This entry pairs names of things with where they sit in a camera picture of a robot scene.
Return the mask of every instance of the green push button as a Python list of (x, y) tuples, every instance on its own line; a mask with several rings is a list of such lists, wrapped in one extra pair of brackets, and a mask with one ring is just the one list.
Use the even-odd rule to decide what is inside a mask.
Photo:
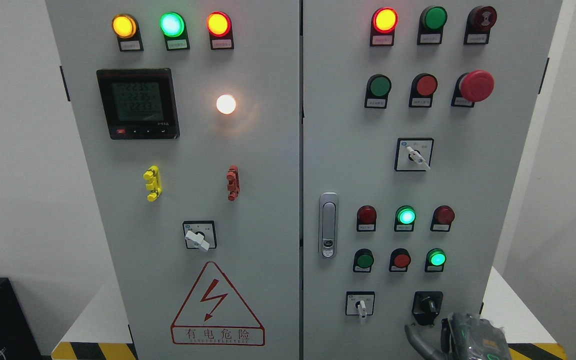
[(440, 267), (446, 263), (446, 253), (440, 248), (435, 248), (428, 253), (428, 262), (432, 266)]
[(448, 13), (446, 9), (441, 6), (429, 7), (424, 11), (422, 17), (423, 26), (428, 30), (439, 30), (448, 20)]
[(374, 263), (375, 259), (373, 259), (373, 256), (368, 255), (367, 253), (364, 253), (364, 255), (360, 255), (357, 258), (357, 266), (362, 269), (368, 269), (372, 267)]
[(384, 75), (376, 76), (370, 83), (370, 92), (375, 96), (384, 96), (391, 91), (391, 81)]

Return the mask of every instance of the lightning bolt symbol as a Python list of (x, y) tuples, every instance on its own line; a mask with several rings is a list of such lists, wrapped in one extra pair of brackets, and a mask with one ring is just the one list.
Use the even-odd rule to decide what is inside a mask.
[(217, 301), (217, 304), (212, 308), (212, 310), (210, 310), (210, 313), (206, 313), (206, 316), (203, 318), (203, 322), (206, 322), (206, 321), (208, 321), (208, 319), (213, 317), (212, 314), (215, 311), (215, 309), (217, 309), (219, 304), (221, 304), (222, 301), (224, 301), (224, 299), (226, 299), (226, 296), (228, 296), (228, 292), (226, 292), (225, 294), (220, 294), (217, 296), (208, 297), (210, 292), (212, 292), (215, 289), (217, 284), (219, 284), (219, 280), (217, 280), (216, 278), (213, 278), (212, 282), (210, 283), (210, 286), (208, 286), (208, 290), (206, 290), (205, 294), (203, 294), (203, 297), (201, 297), (201, 300), (199, 301), (199, 303), (203, 303), (204, 301), (219, 299), (219, 301)]

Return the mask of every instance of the gray metal panel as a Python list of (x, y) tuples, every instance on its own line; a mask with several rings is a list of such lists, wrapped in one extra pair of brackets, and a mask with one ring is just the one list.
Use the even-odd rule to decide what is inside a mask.
[[(416, 359), (403, 327), (416, 291), (444, 294), (439, 319), (477, 313), (482, 304), (514, 184), (560, 0), (304, 0), (304, 358)], [(443, 43), (417, 46), (425, 7), (448, 12)], [(492, 5), (498, 21), (490, 44), (463, 45), (473, 7)], [(380, 7), (399, 15), (394, 47), (370, 48), (370, 23)], [(450, 107), (463, 73), (494, 75), (490, 98), (473, 109)], [(366, 82), (382, 73), (393, 82), (387, 109), (363, 107)], [(439, 81), (431, 109), (408, 107), (410, 84), (420, 73)], [(434, 139), (432, 170), (395, 172), (400, 137)], [(339, 194), (336, 255), (318, 253), (318, 198)], [(357, 210), (377, 209), (377, 230), (357, 232)], [(395, 211), (411, 205), (414, 232), (394, 232)], [(448, 233), (431, 232), (435, 208), (450, 205)], [(368, 248), (372, 273), (352, 272), (354, 253)], [(390, 253), (405, 248), (407, 273), (388, 271)], [(446, 251), (443, 273), (425, 273), (426, 253)], [(345, 316), (346, 291), (375, 291), (374, 315), (364, 326)], [(439, 329), (423, 335), (439, 346)]]
[[(299, 2), (46, 4), (139, 358), (297, 358)], [(158, 21), (169, 11), (185, 19), (190, 50), (166, 51)], [(234, 50), (210, 50), (206, 17), (213, 11), (232, 19)], [(139, 22), (143, 52), (119, 51), (111, 28), (118, 13)], [(171, 68), (180, 138), (111, 140), (95, 74), (104, 68)], [(222, 94), (237, 100), (231, 116), (215, 108)], [(226, 172), (233, 164), (241, 193), (229, 202)], [(159, 166), (163, 187), (154, 203), (146, 201), (142, 179), (151, 165)], [(215, 221), (218, 244), (206, 254), (188, 250), (182, 230), (183, 221), (204, 220)], [(265, 327), (265, 346), (173, 344), (171, 323), (208, 260)], [(229, 313), (242, 308), (228, 305), (234, 297), (211, 325), (243, 316)]]

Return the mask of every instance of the electrical control cabinet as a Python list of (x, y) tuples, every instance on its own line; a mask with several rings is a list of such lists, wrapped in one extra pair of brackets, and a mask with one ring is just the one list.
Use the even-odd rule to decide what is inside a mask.
[[(405, 324), (435, 341), (480, 311), (561, 4), (303, 0), (304, 359), (418, 359)], [(375, 75), (387, 107), (365, 106)]]
[(299, 358), (299, 1), (46, 5), (140, 360)]

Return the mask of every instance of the yellow indicator light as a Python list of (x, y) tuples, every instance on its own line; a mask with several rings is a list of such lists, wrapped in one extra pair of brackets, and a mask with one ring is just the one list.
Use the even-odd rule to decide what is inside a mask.
[(130, 39), (137, 34), (137, 22), (126, 13), (118, 13), (112, 18), (112, 30), (122, 39)]
[(208, 27), (208, 31), (216, 37), (222, 37), (228, 34), (231, 30), (231, 26), (231, 18), (221, 11), (211, 13), (208, 15), (208, 19), (206, 19), (206, 27)]
[(235, 109), (237, 109), (237, 101), (235, 101), (232, 95), (225, 93), (217, 98), (217, 110), (219, 110), (220, 113), (229, 115), (232, 114)]
[(392, 7), (382, 7), (375, 11), (372, 16), (372, 26), (382, 34), (390, 33), (397, 27), (399, 17)]

